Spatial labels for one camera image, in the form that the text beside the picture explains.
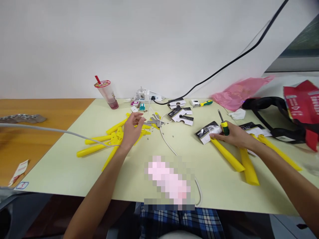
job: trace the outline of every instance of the plaid shorts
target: plaid shorts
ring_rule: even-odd
[[[141,204],[141,239],[156,239],[183,230],[204,239],[224,239],[216,210],[196,207],[194,211],[145,211]]]

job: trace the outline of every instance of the pink plastic bag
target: pink plastic bag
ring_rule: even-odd
[[[246,99],[252,97],[263,85],[268,84],[274,78],[274,75],[265,78],[248,78],[232,84],[223,92],[213,94],[212,98],[222,107],[236,111]]]

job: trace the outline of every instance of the light green table surface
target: light green table surface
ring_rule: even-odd
[[[186,101],[186,107],[190,106],[189,100]],[[87,137],[105,135],[106,130],[124,120],[125,114],[131,112],[130,103],[119,100],[119,105],[118,109],[112,110],[103,99],[96,99],[74,122],[69,131]],[[151,106],[161,116],[171,111],[168,106],[156,104]],[[193,126],[185,125],[183,122],[172,122],[162,126],[165,139],[181,158],[176,158],[167,147],[159,130],[151,129],[152,134],[143,136],[128,154],[112,198],[128,201],[159,199],[161,194],[157,193],[157,188],[145,176],[144,168],[145,164],[151,161],[152,155],[163,155],[165,161],[176,163],[181,160],[191,168],[191,173],[194,173],[198,179],[203,192],[201,207],[298,215],[279,183],[258,157],[251,159],[261,184],[259,187],[247,184],[244,173],[236,172],[213,144],[203,145],[195,137],[194,133],[208,123],[214,120],[218,124],[221,122],[218,109],[225,120],[235,123],[223,107],[213,103],[193,109]],[[237,121],[236,124],[250,121],[259,123],[253,113],[247,111],[245,119]],[[314,154],[304,152],[288,143],[270,140],[301,167],[303,160],[315,157]],[[239,159],[238,149],[225,143],[223,145]],[[86,147],[83,139],[64,134],[23,179],[24,182],[29,182],[25,191],[85,196],[100,175],[112,150],[103,149],[86,157],[77,158],[76,152]],[[301,174],[319,187],[318,177],[306,170],[301,171]],[[191,196],[195,202],[199,200],[194,181],[191,182]]]

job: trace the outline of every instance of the black headset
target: black headset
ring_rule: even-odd
[[[266,109],[271,105],[277,106],[280,113],[288,121],[294,123],[297,129],[292,131],[284,128],[272,128],[258,112],[260,109]],[[257,118],[270,130],[270,133],[274,138],[292,144],[306,142],[306,124],[301,123],[297,119],[294,119],[293,121],[290,119],[284,99],[280,97],[250,98],[244,102],[243,109],[252,110]]]

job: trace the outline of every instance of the screwdriver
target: screwdriver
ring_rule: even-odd
[[[222,120],[220,126],[224,132],[224,135],[229,135],[229,128],[228,128],[228,124],[226,121],[223,120],[223,117],[222,117],[222,114],[220,113],[220,111],[218,110],[218,113],[219,113],[219,116],[220,116],[220,119]]]
[[[197,106],[211,105],[212,103],[213,103],[212,100],[208,100],[208,101],[205,101],[204,103],[200,103],[199,105],[193,106],[192,108],[197,107]]]

